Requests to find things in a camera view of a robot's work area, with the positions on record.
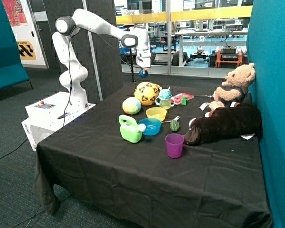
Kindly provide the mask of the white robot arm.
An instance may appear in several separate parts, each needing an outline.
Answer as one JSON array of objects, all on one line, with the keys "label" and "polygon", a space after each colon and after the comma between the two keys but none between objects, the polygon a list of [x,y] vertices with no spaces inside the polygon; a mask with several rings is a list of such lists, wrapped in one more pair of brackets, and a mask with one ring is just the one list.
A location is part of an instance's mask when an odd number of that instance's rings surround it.
[{"label": "white robot arm", "polygon": [[98,35],[111,35],[120,39],[125,48],[136,48],[136,64],[141,68],[140,75],[147,75],[147,69],[151,67],[150,40],[146,29],[133,28],[124,31],[84,9],[76,9],[71,17],[58,18],[55,26],[57,31],[52,35],[54,48],[59,61],[67,67],[67,71],[60,75],[59,81],[70,92],[69,104],[72,108],[88,107],[86,91],[80,85],[87,78],[88,71],[78,61],[70,42],[71,37],[80,29]]}]

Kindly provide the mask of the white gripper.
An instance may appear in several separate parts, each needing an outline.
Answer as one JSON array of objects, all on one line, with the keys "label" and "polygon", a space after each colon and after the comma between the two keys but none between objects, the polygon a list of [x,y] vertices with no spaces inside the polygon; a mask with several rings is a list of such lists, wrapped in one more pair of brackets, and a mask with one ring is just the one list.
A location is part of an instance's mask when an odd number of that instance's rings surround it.
[{"label": "white gripper", "polygon": [[141,72],[147,72],[147,68],[151,67],[151,52],[149,49],[136,49],[136,64],[141,68]]}]

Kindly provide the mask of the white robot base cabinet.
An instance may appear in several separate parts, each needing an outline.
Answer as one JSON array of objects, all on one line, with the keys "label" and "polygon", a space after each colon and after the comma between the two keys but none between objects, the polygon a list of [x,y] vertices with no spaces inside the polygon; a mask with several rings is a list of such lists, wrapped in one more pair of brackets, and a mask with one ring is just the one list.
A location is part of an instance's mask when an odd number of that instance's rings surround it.
[{"label": "white robot base cabinet", "polygon": [[37,144],[60,128],[75,120],[95,104],[76,106],[69,100],[68,92],[58,92],[25,107],[28,118],[22,127],[33,151]]}]

